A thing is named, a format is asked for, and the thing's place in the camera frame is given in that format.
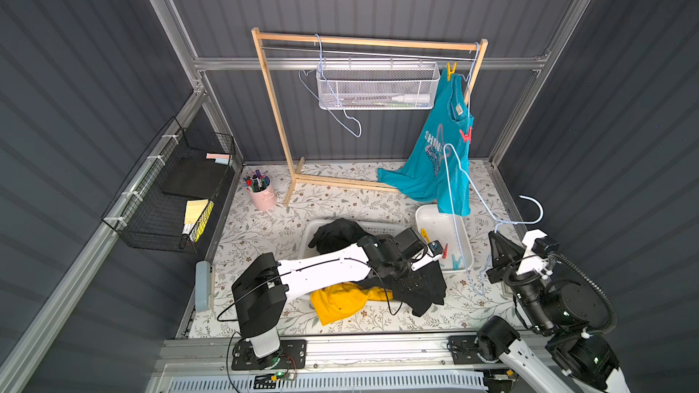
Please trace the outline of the black t-shirt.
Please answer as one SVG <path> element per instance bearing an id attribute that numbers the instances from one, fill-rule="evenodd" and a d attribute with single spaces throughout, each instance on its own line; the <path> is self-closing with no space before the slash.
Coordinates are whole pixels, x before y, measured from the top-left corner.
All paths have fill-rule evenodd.
<path id="1" fill-rule="evenodd" d="M 371 234 L 359 223 L 339 218 L 309 234 L 307 246 L 324 255 L 352 244 L 369 249 L 364 260 L 369 274 L 311 293 L 322 324 L 353 316 L 369 300 L 396 300 L 408 305 L 415 317 L 444 304 L 447 286 L 439 263 L 440 242 L 428 243 L 414 229 L 402 229 L 395 236 Z"/>

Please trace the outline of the blue wire hanger black shirt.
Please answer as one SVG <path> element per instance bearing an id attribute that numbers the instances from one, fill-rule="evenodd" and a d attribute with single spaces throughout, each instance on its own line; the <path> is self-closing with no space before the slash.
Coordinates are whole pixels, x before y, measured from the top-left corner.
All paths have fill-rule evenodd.
<path id="1" fill-rule="evenodd" d="M 544 218 L 544 207 L 542 206 L 542 203 L 538 201 L 536 198 L 532 198 L 531 196 L 524 196 L 520 195 L 521 199 L 527 200 L 532 202 L 533 204 L 536 205 L 537 209 L 539 210 L 539 216 L 538 218 L 535 218 L 535 220 L 530 220 L 530 221 L 522 221 L 522 220 L 505 220 L 502 218 L 497 217 L 491 208 L 489 207 L 488 203 L 486 200 L 483 198 L 482 194 L 480 193 L 478 187 L 475 185 L 473 180 L 471 179 L 470 172 L 466 170 L 462 166 L 462 160 L 459 157 L 456 148 L 453 144 L 451 143 L 446 143 L 442 147 L 442 154 L 444 158 L 444 165 L 445 165 L 445 174 L 447 178 L 447 187 L 448 187 L 448 193 L 449 193 L 449 198 L 450 198 L 450 207 L 451 207 L 451 214 L 453 216 L 456 216 L 455 213 L 455 208 L 454 208 L 454 200 L 453 200 L 453 190 L 451 189 L 451 174 L 449 171 L 449 157 L 447 156 L 447 152 L 451 151 L 451 155 L 456 159 L 456 167 L 466 176 L 466 179 L 473 189 L 473 192 L 476 194 L 476 196 L 479 198 L 480 202 L 482 205 L 485 207 L 486 211 L 490 215 L 491 219 L 495 222 L 495 227 L 494 227 L 494 233 L 498 234 L 499 229 L 503 225 L 511 225 L 513 227 L 516 226 L 527 226 L 527 225 L 534 225 L 538 224 L 542 221 Z M 518 267 L 516 269 L 516 274 L 518 276 L 522 276 L 525 273 L 530 273 L 533 272 L 537 278 L 544 279 L 544 280 L 550 280 L 551 279 L 551 274 L 552 271 L 549 270 L 548 267 L 548 260 L 544 258 L 540 258 L 536 254 L 533 253 L 533 242 L 534 238 L 531 238 L 531 242 L 525 243 L 525 251 L 524 251 L 524 256 L 522 257 L 522 262 L 524 262 L 523 266 Z"/>

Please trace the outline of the blue wire hanger yellow shirt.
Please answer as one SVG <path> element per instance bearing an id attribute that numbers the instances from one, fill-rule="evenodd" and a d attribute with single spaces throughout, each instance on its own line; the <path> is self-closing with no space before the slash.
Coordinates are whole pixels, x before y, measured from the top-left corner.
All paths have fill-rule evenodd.
<path id="1" fill-rule="evenodd" d="M 317 44 L 318 44 L 318 46 L 319 46 L 319 61 L 318 61 L 318 64 L 317 64 L 317 70 L 320 72 L 320 76 L 321 76 L 321 78 L 322 78 L 322 81 L 323 81 L 323 83 L 325 84 L 325 86 L 327 87 L 327 89 L 329 89 L 329 92 L 331 92 L 332 96 L 334 97 L 334 99 L 335 99 L 335 101 L 336 101 L 336 106 L 339 107 L 339 108 L 341 109 L 342 114 L 344 114 L 344 116 L 345 116 L 345 118 L 346 118 L 347 120 L 351 120 L 351 121 L 353 121 L 353 122 L 357 125 L 358 131 L 355 132 L 354 130 L 350 129 L 345 123 L 343 123 L 342 121 L 340 121 L 340 120 L 337 118 L 337 116 L 334 114 L 333 111 L 330 110 L 329 113 L 331 114 L 331 116 L 333 117 L 333 119 L 334 119 L 340 126 L 342 126 L 342 127 L 343 127 L 346 131 L 348 131 L 352 136 L 354 136 L 355 138 L 359 139 L 359 138 L 362 137 L 362 122 L 360 122 L 360 120 L 358 120 L 357 118 L 355 118 L 355 116 L 350 116 L 350 115 L 347 113 L 347 111 L 346 111 L 344 105 L 342 105 L 342 102 L 340 101 L 340 98 L 339 98 L 338 94 L 333 90 L 331 84 L 329 83 L 329 79 L 326 78 L 326 76 L 325 76 L 325 65 L 326 65 L 326 60 L 325 60 L 325 56 L 324 56 L 324 54 L 323 54 L 322 40 L 321 40 L 321 37 L 320 37 L 319 34 L 315 34 L 314 36 L 317 38 Z M 300 71 L 298 71 L 298 72 L 297 72 L 298 79 L 299 79 L 300 83 L 302 83 L 302 85 L 306 88 L 306 90 L 311 94 L 311 96 L 314 96 L 314 97 L 316 98 L 316 100 L 320 101 L 320 96 L 319 96 L 317 93 L 314 93 L 314 92 L 308 87 L 308 85 L 306 84 L 306 82 L 304 81 L 304 76 L 307 76 L 310 72 L 311 72 L 311 71 L 309 71 L 309 70 L 300 70 Z"/>

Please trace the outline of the teal t-shirt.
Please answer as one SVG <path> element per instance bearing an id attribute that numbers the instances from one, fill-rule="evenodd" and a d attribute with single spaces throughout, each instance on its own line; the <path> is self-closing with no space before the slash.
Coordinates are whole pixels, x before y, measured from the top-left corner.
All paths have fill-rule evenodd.
<path id="1" fill-rule="evenodd" d="M 453 76 L 450 82 L 443 74 L 431 110 L 407 162 L 395 171 L 377 170 L 380 183 L 395 187 L 409 198 L 438 205 L 442 213 L 451 214 L 450 198 L 445 174 L 442 147 L 455 146 L 462 166 L 469 171 L 471 143 L 462 140 L 459 130 L 473 128 L 474 117 L 464 101 L 462 78 Z M 456 167 L 456 159 L 447 152 L 453 204 L 457 216 L 471 214 L 470 185 L 466 176 Z"/>

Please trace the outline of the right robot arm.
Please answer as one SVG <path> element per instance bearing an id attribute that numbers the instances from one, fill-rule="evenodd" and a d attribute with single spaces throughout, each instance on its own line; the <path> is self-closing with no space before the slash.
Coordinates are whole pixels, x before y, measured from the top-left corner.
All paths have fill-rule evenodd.
<path id="1" fill-rule="evenodd" d="M 604 338 L 618 315 L 600 286 L 544 231 L 526 232 L 520 244 L 497 231 L 488 238 L 490 282 L 511 289 L 516 316 L 525 329 L 548 339 L 545 348 L 561 372 L 555 374 L 498 316 L 477 332 L 479 358 L 501 362 L 537 392 L 568 392 L 565 378 L 583 392 L 629 391 L 620 361 Z"/>

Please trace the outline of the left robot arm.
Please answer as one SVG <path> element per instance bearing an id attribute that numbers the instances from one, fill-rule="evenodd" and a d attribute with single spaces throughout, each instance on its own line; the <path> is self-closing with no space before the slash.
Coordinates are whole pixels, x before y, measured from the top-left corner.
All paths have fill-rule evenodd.
<path id="1" fill-rule="evenodd" d="M 278 323 L 285 304 L 333 285 L 355 283 L 380 289 L 420 315 L 440 305 L 445 282 L 440 242 L 428 242 L 415 230 L 395 237 L 366 235 L 343 249 L 298 260 L 257 257 L 231 286 L 240 341 L 249 345 L 262 367 L 282 355 Z"/>

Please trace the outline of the yellow t-shirt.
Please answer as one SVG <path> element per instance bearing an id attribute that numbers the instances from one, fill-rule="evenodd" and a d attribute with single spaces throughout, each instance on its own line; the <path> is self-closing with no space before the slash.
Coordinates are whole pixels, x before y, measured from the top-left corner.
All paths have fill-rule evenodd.
<path id="1" fill-rule="evenodd" d="M 354 316 L 369 301 L 391 301 L 392 291 L 380 287 L 362 289 L 355 283 L 347 282 L 316 290 L 309 298 L 320 323 L 327 326 Z"/>

